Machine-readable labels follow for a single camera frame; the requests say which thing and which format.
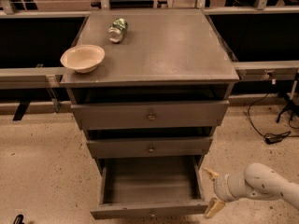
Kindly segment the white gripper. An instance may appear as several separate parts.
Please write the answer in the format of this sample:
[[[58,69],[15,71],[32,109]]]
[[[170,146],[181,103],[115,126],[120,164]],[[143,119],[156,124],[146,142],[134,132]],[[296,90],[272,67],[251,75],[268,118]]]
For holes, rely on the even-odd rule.
[[[226,202],[232,202],[235,197],[229,190],[228,175],[219,175],[217,172],[205,168],[209,178],[214,181],[214,192],[217,198],[211,198],[205,211],[205,218],[212,218],[218,214],[226,205]]]

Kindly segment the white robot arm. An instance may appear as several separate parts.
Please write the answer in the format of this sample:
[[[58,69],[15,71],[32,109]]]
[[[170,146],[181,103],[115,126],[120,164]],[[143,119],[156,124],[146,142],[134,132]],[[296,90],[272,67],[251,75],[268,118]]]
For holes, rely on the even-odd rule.
[[[299,185],[262,163],[254,162],[233,175],[220,175],[207,168],[205,171],[216,194],[216,198],[209,201],[205,218],[214,217],[227,203],[241,198],[261,201],[281,199],[299,209]]]

